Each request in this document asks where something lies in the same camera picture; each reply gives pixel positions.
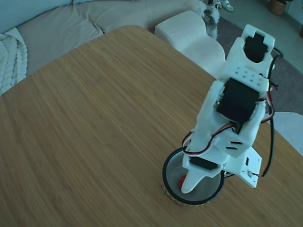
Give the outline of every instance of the black rubber ring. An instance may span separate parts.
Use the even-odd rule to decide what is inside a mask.
[[[188,204],[188,205],[201,205],[201,204],[205,204],[207,202],[209,202],[210,200],[212,200],[214,197],[216,197],[219,192],[221,191],[222,187],[223,187],[223,184],[224,184],[224,171],[221,171],[220,174],[221,174],[221,179],[220,179],[220,184],[217,188],[217,190],[210,196],[208,197],[207,199],[204,199],[204,200],[201,200],[201,201],[190,201],[190,200],[185,200],[179,196],[177,196],[173,191],[172,189],[170,188],[168,182],[167,182],[167,178],[166,178],[166,169],[167,169],[167,165],[169,163],[169,161],[172,159],[172,157],[174,157],[177,153],[179,152],[182,152],[182,148],[179,148],[177,150],[175,150],[174,152],[172,152],[168,158],[166,159],[166,161],[164,162],[164,165],[163,165],[163,169],[162,169],[162,178],[163,178],[163,182],[164,182],[164,185],[167,189],[167,191],[170,193],[170,195],[172,197],[174,197],[174,199],[178,200],[179,202],[182,202],[182,203],[185,203],[185,204]]]

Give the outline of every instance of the floor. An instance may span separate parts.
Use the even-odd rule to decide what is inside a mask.
[[[251,24],[276,39],[276,47],[285,59],[303,73],[303,38],[299,36],[301,26],[286,13],[280,17],[268,10],[267,0],[230,0],[233,12],[220,9],[220,15],[240,28]]]

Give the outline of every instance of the sofa cushion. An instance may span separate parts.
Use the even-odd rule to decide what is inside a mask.
[[[0,0],[0,34],[72,0]]]
[[[78,4],[85,17],[104,33],[125,25],[138,25],[150,31],[155,26],[186,10],[196,10],[199,0],[100,0]]]
[[[28,50],[27,75],[102,35],[75,5],[58,7],[18,26]]]

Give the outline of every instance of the bamboo tabletop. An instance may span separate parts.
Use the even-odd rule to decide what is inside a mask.
[[[225,179],[209,204],[161,189],[213,78],[137,26],[56,59],[0,96],[0,227],[301,227],[303,157],[278,133],[256,189]],[[269,125],[254,148],[269,154]]]

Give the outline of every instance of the cable knit throw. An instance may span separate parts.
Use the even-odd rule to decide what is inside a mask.
[[[26,77],[27,47],[16,28],[0,34],[0,95]]]

